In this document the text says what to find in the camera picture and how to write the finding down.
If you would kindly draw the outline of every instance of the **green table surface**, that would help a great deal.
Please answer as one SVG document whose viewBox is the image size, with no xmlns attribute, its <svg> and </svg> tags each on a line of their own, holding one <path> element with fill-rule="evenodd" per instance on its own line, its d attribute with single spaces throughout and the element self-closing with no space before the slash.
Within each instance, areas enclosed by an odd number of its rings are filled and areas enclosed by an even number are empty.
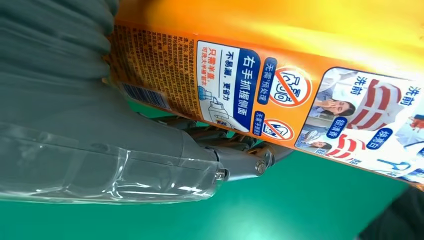
<svg viewBox="0 0 424 240">
<path fill-rule="evenodd" d="M 136 108 L 150 117 L 163 115 Z M 352 240 L 406 187 L 295 152 L 263 176 L 226 182 L 198 202 L 0 202 L 0 240 Z"/>
</svg>

